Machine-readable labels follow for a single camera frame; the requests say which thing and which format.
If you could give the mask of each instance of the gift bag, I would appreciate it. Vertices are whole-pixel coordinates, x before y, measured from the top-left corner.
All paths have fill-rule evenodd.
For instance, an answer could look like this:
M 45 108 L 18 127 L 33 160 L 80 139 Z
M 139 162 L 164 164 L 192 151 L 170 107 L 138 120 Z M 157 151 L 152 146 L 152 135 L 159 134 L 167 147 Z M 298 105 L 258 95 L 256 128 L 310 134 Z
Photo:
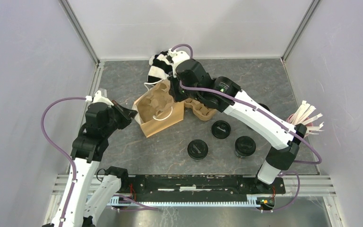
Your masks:
M 164 80 L 143 94 L 133 104 L 134 118 L 146 137 L 180 122 L 184 118 L 184 102 L 175 103 L 169 94 L 170 81 Z

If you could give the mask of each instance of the gray marble tabletop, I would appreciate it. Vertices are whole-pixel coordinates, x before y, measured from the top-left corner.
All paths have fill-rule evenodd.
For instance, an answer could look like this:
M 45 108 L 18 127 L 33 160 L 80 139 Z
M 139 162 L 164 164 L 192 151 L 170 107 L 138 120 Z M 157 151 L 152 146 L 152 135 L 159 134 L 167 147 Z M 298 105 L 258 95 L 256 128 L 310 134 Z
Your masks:
M 279 59 L 199 60 L 212 77 L 234 80 L 255 101 L 267 105 L 271 112 L 286 119 L 297 109 L 290 82 Z M 108 61 L 100 82 L 108 97 L 126 108 L 144 94 L 149 70 L 148 61 Z M 217 120 L 227 121 L 232 131 L 224 140 L 215 138 L 211 126 Z M 234 154 L 234 142 L 240 136 L 252 137 L 255 153 L 245 159 Z M 187 154 L 190 141 L 200 139 L 208 144 L 206 158 L 196 162 Z M 199 120 L 191 109 L 184 110 L 184 120 L 146 138 L 133 121 L 126 129 L 109 138 L 100 168 L 117 166 L 129 174 L 247 174 L 254 175 L 270 149 L 270 144 L 245 124 L 226 114 L 216 113 L 209 121 Z M 300 146 L 297 160 L 313 160 L 311 151 Z M 315 166 L 293 164 L 299 174 L 317 174 Z

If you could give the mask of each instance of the metal corner post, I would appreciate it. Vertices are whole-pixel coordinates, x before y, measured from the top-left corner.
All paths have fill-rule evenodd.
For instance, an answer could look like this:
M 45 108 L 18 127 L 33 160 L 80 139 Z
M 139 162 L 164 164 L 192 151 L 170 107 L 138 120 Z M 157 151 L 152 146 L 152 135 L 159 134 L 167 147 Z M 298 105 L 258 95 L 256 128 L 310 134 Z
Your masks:
M 307 12 L 305 12 L 303 19 L 301 20 L 296 32 L 294 33 L 292 39 L 289 42 L 289 45 L 287 46 L 285 52 L 282 55 L 282 61 L 286 61 L 286 59 L 291 54 L 294 46 L 296 45 L 298 39 L 300 38 L 301 34 L 303 33 L 303 30 L 307 26 L 309 20 L 311 19 L 313 13 L 315 12 L 316 8 L 318 7 L 321 0 L 312 0 L 310 6 L 307 9 Z
M 59 0 L 59 3 L 62 5 L 63 10 L 65 10 L 66 15 L 68 16 L 71 24 L 73 25 L 74 29 L 76 30 L 78 36 L 80 37 L 81 41 L 83 42 L 84 46 L 87 48 L 88 53 L 90 54 L 92 60 L 95 64 L 99 64 L 99 58 L 96 55 L 91 43 L 89 42 L 86 34 L 84 33 L 83 28 L 81 27 L 79 21 L 77 20 L 76 15 L 73 12 L 68 0 Z

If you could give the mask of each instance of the black cable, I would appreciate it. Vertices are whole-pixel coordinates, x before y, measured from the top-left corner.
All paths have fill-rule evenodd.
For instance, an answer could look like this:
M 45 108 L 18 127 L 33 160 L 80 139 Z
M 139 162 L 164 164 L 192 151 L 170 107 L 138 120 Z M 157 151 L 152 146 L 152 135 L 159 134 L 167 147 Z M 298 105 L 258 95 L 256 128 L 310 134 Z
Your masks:
M 101 169 L 98 169 L 98 171 L 96 172 L 96 179 L 99 181 L 99 182 L 102 182 L 102 180 L 103 180 L 103 178 L 102 178 L 102 180 L 100 180 L 99 179 L 99 177 L 98 177 L 98 173 L 99 173 L 99 171 L 101 171 L 101 170 L 105 170 L 104 168 L 101 168 Z

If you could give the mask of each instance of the black and white striped fabric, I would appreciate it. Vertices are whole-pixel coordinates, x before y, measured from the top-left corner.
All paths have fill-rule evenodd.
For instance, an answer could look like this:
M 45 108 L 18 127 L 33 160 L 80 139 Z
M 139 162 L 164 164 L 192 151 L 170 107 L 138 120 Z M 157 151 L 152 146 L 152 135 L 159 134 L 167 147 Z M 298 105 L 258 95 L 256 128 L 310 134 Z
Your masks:
M 148 63 L 151 68 L 148 72 L 148 83 L 155 83 L 169 76 L 169 73 L 172 72 L 172 66 L 168 59 L 171 60 L 168 51 L 160 52 L 149 59 Z

